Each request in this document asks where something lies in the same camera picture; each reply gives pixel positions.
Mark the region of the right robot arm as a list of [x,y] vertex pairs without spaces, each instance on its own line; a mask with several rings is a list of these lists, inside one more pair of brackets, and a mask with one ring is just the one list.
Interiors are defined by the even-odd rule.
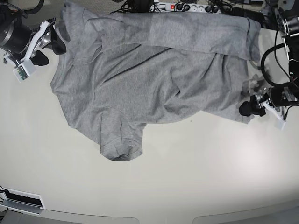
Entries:
[[45,31],[41,37],[34,43],[33,38],[41,28],[31,29],[22,23],[23,18],[36,14],[41,10],[44,1],[38,2],[32,9],[22,10],[17,6],[10,4],[7,0],[0,2],[0,48],[6,51],[8,59],[12,60],[17,66],[29,56],[33,65],[45,66],[49,63],[47,56],[39,48],[49,48],[56,55],[66,53],[66,46],[55,31],[56,19],[48,19]]

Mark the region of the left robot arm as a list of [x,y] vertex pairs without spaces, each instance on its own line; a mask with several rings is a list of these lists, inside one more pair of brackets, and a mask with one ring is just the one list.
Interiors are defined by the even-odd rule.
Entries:
[[[256,92],[239,107],[242,116],[249,117],[273,112],[278,119],[286,121],[291,107],[299,106],[299,2],[297,0],[279,0],[273,10],[277,21],[277,33],[282,34],[282,43],[274,43],[262,56],[260,69],[265,81],[270,85]],[[288,71],[284,70],[277,58],[277,51],[284,49],[288,60]],[[275,83],[265,69],[265,61],[269,54],[273,53],[276,63],[287,76],[288,82]]]

